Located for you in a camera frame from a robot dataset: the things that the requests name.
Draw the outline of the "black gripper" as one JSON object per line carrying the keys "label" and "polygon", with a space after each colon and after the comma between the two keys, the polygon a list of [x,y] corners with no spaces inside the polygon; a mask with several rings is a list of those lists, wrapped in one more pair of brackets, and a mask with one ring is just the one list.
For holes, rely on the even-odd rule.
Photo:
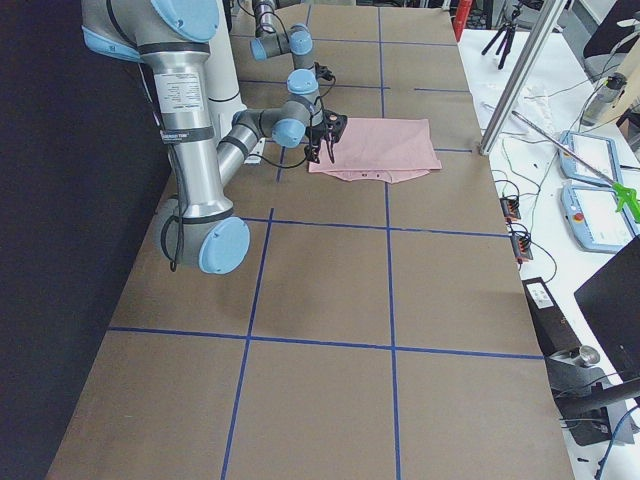
{"label": "black gripper", "polygon": [[334,74],[331,71],[331,69],[326,66],[326,65],[322,65],[318,62],[314,63],[314,73],[315,73],[315,78],[318,81],[325,81],[325,82],[329,82],[329,83],[333,83],[334,82]]}
{"label": "black gripper", "polygon": [[335,162],[334,145],[340,142],[347,126],[347,116],[330,110],[322,112],[322,120],[315,126],[307,127],[307,143],[304,147],[305,160],[319,163],[322,142],[325,142],[329,160]]}

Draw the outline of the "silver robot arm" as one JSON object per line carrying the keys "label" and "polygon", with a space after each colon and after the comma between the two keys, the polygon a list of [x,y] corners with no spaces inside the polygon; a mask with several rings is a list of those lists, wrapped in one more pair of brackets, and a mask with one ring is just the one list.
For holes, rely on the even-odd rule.
{"label": "silver robot arm", "polygon": [[286,27],[281,3],[251,5],[253,57],[290,55],[288,98],[277,108],[249,109],[241,99],[224,5],[220,1],[86,1],[82,30],[86,46],[111,58],[149,67],[144,81],[176,177],[177,192],[156,220],[159,249],[172,266],[226,274],[244,260],[247,224],[234,213],[226,184],[240,166],[271,139],[317,162],[346,127],[344,115],[328,110],[319,89],[332,72],[317,63],[304,24]]}
{"label": "silver robot arm", "polygon": [[290,55],[295,70],[311,71],[316,79],[335,82],[333,72],[316,61],[314,42],[308,26],[293,24],[287,28],[277,11],[302,4],[302,1],[252,1],[251,9],[255,20],[255,38],[250,43],[251,53],[256,61]]}

